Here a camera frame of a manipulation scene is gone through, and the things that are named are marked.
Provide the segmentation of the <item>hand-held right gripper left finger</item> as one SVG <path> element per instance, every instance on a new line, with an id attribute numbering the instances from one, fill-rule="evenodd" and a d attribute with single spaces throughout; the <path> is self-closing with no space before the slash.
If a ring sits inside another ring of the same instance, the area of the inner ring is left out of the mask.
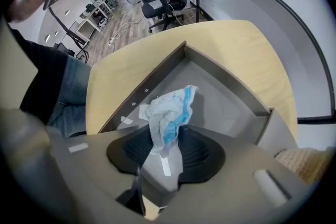
<path id="1" fill-rule="evenodd" d="M 124 174 L 136 174 L 153 148 L 149 126 L 124 135 L 107 147 L 107 158 Z"/>

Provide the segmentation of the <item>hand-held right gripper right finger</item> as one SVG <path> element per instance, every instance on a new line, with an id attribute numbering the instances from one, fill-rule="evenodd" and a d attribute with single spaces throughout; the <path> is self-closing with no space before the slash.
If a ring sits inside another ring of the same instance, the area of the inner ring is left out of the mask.
<path id="1" fill-rule="evenodd" d="M 182 156 L 183 171 L 179 184 L 200 184 L 215 176 L 223 167 L 226 154 L 212 138 L 185 125 L 178 133 L 178 147 Z"/>

